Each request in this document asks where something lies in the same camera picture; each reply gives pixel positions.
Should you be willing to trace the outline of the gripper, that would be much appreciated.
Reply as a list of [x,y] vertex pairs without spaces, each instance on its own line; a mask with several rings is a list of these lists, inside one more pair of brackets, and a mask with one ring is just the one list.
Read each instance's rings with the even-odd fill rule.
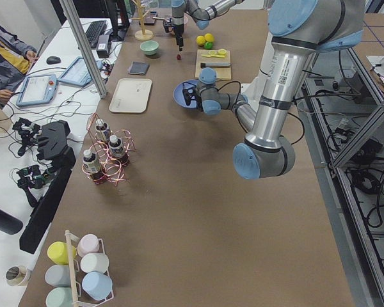
[[182,83],[182,106],[188,109],[197,109],[200,110],[199,100],[200,98],[197,95],[197,83],[192,82],[183,82]]
[[170,30],[175,35],[176,44],[179,47],[179,52],[182,52],[184,46],[184,17],[168,17],[163,20],[163,27],[166,33]]

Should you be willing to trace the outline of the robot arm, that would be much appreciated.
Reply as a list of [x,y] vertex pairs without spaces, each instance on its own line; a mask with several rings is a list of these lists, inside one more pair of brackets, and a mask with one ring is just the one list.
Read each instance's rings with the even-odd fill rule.
[[282,128],[307,62],[313,54],[357,45],[364,13],[364,1],[275,1],[268,15],[274,53],[257,109],[241,93],[222,93],[213,69],[201,71],[185,98],[195,98],[208,115],[223,109],[234,113],[246,131],[233,150],[234,168],[241,177],[277,177],[292,169],[295,152]]
[[198,26],[199,29],[205,29],[209,25],[209,21],[215,19],[228,12],[228,10],[241,4],[241,0],[222,0],[218,1],[207,8],[199,7],[198,1],[195,0],[172,0],[172,29],[175,33],[176,44],[181,52],[183,50],[184,41],[184,15],[188,14]]

